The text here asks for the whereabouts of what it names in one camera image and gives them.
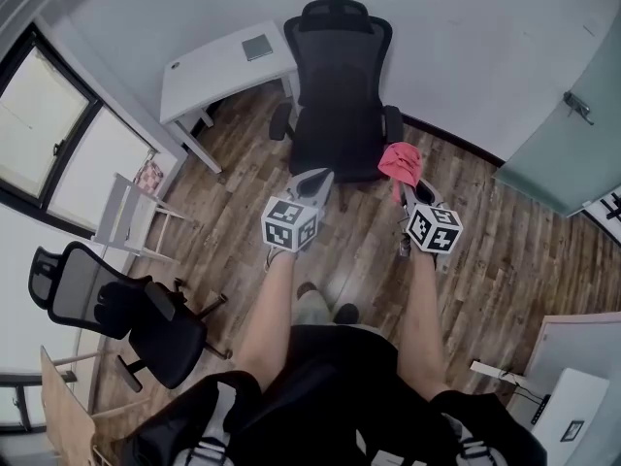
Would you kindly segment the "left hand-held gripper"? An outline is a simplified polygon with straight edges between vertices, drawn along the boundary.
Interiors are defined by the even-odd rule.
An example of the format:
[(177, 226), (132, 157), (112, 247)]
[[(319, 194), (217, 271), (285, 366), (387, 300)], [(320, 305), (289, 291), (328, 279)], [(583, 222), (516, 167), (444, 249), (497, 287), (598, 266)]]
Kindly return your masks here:
[(318, 234), (333, 182), (334, 172), (329, 168), (294, 176), (285, 189), (268, 200), (261, 216), (263, 242), (291, 252), (308, 246)]

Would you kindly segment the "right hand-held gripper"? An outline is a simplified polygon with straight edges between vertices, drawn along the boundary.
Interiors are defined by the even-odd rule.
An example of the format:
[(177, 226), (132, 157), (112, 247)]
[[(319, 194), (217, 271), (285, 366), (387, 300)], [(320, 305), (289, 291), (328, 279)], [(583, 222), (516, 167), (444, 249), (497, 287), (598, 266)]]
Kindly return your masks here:
[(463, 231), (461, 218), (444, 206), (438, 191), (421, 178), (416, 187), (399, 182), (400, 204), (406, 217), (402, 227), (400, 256), (416, 246), (431, 254), (449, 254)]

